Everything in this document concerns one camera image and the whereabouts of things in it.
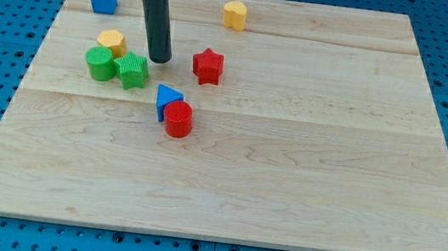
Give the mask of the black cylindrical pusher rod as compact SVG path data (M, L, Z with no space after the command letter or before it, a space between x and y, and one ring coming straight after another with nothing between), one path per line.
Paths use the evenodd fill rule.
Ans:
M148 54L153 62L172 59L171 23L168 0L143 0Z

